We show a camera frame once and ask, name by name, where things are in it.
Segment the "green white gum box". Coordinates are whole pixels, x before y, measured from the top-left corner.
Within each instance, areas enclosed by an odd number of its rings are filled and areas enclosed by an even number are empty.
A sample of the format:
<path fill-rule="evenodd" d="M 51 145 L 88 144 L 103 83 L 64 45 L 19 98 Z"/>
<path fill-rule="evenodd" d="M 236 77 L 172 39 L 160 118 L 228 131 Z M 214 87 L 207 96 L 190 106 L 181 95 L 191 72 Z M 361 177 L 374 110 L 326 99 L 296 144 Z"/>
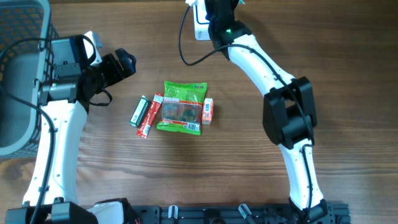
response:
<path fill-rule="evenodd" d="M 142 95 L 129 121 L 131 126 L 138 128 L 142 124 L 150 104 L 151 101 Z"/>

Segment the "red snack stick packet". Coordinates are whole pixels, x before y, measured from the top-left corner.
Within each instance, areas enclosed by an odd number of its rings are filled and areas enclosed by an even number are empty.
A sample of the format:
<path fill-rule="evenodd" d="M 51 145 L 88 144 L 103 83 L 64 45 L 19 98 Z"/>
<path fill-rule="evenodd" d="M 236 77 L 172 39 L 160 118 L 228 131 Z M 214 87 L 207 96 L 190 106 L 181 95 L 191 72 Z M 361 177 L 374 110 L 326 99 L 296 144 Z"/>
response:
<path fill-rule="evenodd" d="M 142 138 L 148 137 L 150 128 L 152 127 L 152 125 L 155 121 L 155 118 L 157 116 L 157 113 L 160 110 L 163 100 L 164 100 L 164 95 L 162 93 L 156 93 L 154 95 L 154 99 L 152 100 L 152 103 L 150 104 L 150 107 L 146 114 L 146 117 L 144 118 L 140 128 L 137 131 L 138 136 L 140 136 Z"/>

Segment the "green snack bag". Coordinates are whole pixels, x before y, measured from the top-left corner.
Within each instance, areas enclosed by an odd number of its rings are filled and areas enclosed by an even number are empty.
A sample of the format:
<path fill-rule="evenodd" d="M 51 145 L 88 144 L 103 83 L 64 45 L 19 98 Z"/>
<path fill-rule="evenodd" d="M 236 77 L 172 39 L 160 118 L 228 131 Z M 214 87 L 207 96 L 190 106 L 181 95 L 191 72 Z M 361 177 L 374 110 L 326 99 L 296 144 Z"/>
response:
<path fill-rule="evenodd" d="M 201 114 L 207 86 L 207 83 L 165 81 L 162 114 L 157 129 L 200 135 Z"/>

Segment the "small orange candy box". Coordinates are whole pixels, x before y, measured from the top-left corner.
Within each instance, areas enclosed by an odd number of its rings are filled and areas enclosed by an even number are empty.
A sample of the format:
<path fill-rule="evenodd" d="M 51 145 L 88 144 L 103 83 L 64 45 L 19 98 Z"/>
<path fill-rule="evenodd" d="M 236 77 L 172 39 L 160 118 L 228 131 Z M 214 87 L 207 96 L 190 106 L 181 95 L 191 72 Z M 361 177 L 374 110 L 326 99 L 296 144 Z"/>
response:
<path fill-rule="evenodd" d="M 212 98 L 205 98 L 203 102 L 203 111 L 201 116 L 202 124 L 211 124 L 213 120 L 214 101 Z"/>

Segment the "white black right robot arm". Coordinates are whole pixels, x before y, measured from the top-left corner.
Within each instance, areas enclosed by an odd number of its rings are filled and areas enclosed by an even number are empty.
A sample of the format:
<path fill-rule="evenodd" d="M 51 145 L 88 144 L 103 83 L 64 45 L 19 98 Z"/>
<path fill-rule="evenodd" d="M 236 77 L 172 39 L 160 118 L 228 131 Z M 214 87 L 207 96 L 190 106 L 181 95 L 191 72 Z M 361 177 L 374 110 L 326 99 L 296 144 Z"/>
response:
<path fill-rule="evenodd" d="M 302 223 L 324 217 L 326 202 L 312 155 L 317 125 L 312 84 L 285 72 L 262 50 L 248 26 L 235 19 L 237 1 L 204 0 L 203 5 L 214 48 L 240 67 L 263 95 L 262 125 L 283 155 L 291 206 Z"/>

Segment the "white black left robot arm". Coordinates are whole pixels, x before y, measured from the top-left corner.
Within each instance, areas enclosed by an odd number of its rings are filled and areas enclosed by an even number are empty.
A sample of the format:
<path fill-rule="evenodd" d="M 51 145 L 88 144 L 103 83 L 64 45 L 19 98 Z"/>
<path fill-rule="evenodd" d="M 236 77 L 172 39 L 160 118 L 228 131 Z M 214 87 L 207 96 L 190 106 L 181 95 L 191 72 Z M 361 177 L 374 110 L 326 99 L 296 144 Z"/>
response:
<path fill-rule="evenodd" d="M 9 209 L 6 223 L 141 223 L 126 198 L 98 202 L 90 209 L 77 204 L 76 168 L 80 137 L 92 105 L 91 98 L 133 75 L 135 56 L 124 49 L 96 59 L 85 35 L 45 39 L 57 62 L 50 78 L 40 82 L 36 104 L 10 92 L 4 94 L 41 115 L 41 134 L 34 176 L 21 208 Z"/>

